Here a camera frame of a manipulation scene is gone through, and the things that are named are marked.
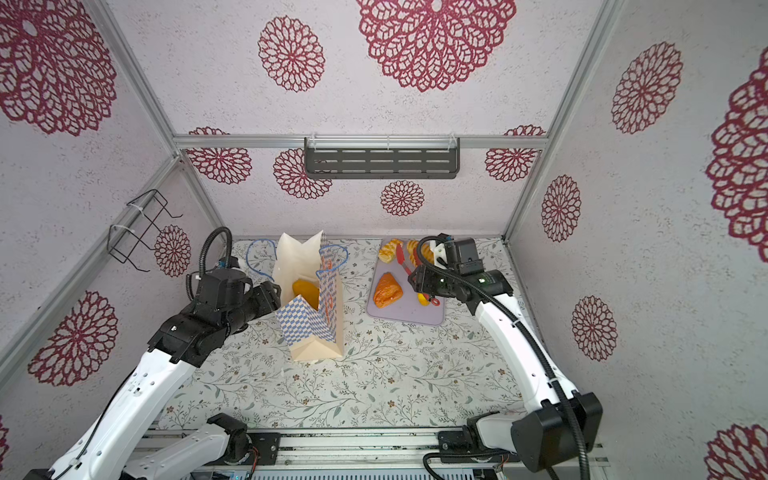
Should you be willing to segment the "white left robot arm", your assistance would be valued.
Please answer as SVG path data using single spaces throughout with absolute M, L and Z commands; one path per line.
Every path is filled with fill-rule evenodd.
M 83 436 L 51 467 L 32 469 L 27 478 L 181 479 L 215 460 L 247 458 L 247 428 L 226 414 L 213 416 L 146 460 L 130 458 L 162 408 L 210 354 L 281 306 L 280 287 L 271 281 L 254 284 L 232 248 L 229 228 L 208 235 L 199 256 L 199 280 L 186 282 L 189 304 L 162 323 L 137 367 Z

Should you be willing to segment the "red kitchen tongs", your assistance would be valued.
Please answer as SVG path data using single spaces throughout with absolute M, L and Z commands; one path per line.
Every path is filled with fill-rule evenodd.
M 403 244 L 397 248 L 396 259 L 397 259 L 398 264 L 404 269 L 406 274 L 408 276 L 410 276 L 413 273 L 413 270 L 406 263 L 405 253 L 404 253 L 404 249 L 403 249 Z M 427 297 L 431 301 L 431 303 L 429 305 L 433 305 L 433 306 L 440 306 L 441 305 L 441 302 L 437 298 L 431 297 L 431 296 L 427 296 Z

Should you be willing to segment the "checkered paper bakery bag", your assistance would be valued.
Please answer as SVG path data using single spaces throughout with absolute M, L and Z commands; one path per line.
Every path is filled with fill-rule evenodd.
M 342 267 L 348 250 L 327 241 L 323 231 L 305 239 L 286 233 L 277 240 L 251 241 L 245 268 L 281 289 L 276 318 L 291 358 L 297 362 L 343 356 Z

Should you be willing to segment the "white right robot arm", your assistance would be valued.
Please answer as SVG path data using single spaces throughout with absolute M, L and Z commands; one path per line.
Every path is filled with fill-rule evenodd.
M 450 444 L 422 459 L 508 460 L 531 472 L 557 476 L 557 465 L 575 459 L 579 476 L 591 476 L 589 454 L 603 415 L 600 400 L 582 393 L 556 367 L 523 316 L 514 289 L 504 274 L 485 268 L 472 239 L 447 234 L 419 240 L 418 259 L 408 282 L 427 298 L 455 299 L 486 330 L 500 351 L 522 395 L 522 416 L 500 411 L 472 417 L 459 444 Z

